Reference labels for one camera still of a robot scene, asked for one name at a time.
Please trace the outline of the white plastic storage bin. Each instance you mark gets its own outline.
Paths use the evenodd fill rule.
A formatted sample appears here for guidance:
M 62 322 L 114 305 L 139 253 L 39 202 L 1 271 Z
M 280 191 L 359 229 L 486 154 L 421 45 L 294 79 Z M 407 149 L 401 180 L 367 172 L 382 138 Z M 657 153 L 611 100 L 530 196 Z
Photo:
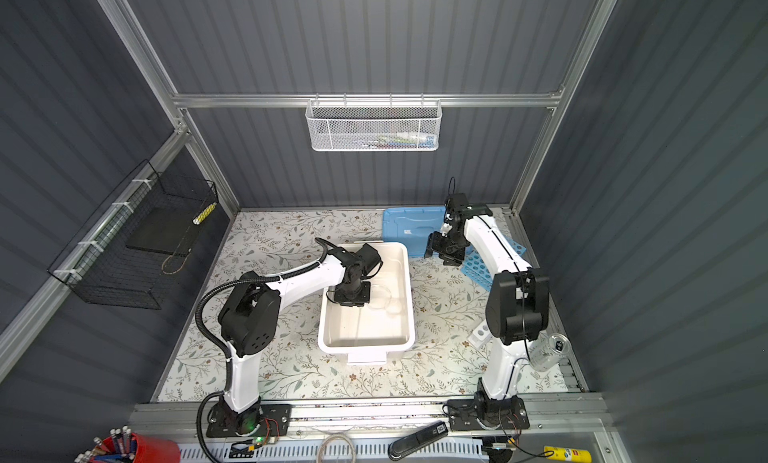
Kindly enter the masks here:
M 362 307 L 332 302 L 333 289 L 323 295 L 319 348 L 348 365 L 382 365 L 402 357 L 416 339 L 410 268 L 406 247 L 398 242 L 373 242 L 383 267 L 370 279 L 371 299 Z M 407 299 L 407 310 L 389 315 L 392 296 Z

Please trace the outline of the white small tube rack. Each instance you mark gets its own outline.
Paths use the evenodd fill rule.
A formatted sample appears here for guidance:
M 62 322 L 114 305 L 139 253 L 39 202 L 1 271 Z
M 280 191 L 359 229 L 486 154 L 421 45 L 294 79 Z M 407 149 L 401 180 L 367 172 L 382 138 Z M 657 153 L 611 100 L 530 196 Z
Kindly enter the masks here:
M 481 321 L 470 333 L 468 337 L 469 344 L 475 349 L 481 349 L 491 338 L 487 322 Z

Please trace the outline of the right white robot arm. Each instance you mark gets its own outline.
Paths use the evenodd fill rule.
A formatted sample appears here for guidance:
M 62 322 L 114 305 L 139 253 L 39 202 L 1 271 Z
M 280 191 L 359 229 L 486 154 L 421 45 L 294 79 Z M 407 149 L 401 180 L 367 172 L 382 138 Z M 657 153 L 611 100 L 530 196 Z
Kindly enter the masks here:
M 485 306 L 491 349 L 474 397 L 475 415 L 487 428 L 521 431 L 530 423 L 517 385 L 530 363 L 529 344 L 549 323 L 549 278 L 513 249 L 487 205 L 454 192 L 445 200 L 443 224 L 429 235 L 424 256 L 459 266 L 468 247 L 492 277 Z

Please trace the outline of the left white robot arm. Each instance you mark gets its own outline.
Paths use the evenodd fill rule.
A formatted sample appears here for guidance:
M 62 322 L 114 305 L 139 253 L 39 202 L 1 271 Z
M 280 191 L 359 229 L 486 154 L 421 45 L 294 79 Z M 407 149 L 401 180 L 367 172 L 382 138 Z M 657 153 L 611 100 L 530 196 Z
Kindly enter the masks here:
M 197 329 L 223 352 L 226 371 L 224 388 L 198 407 L 199 441 L 236 436 L 264 442 L 284 434 L 285 425 L 262 409 L 258 388 L 260 353 L 273 341 L 283 309 L 323 289 L 340 306 L 370 302 L 370 280 L 383 267 L 379 252 L 368 243 L 350 251 L 323 238 L 315 242 L 322 248 L 318 259 L 277 274 L 246 272 L 196 302 Z

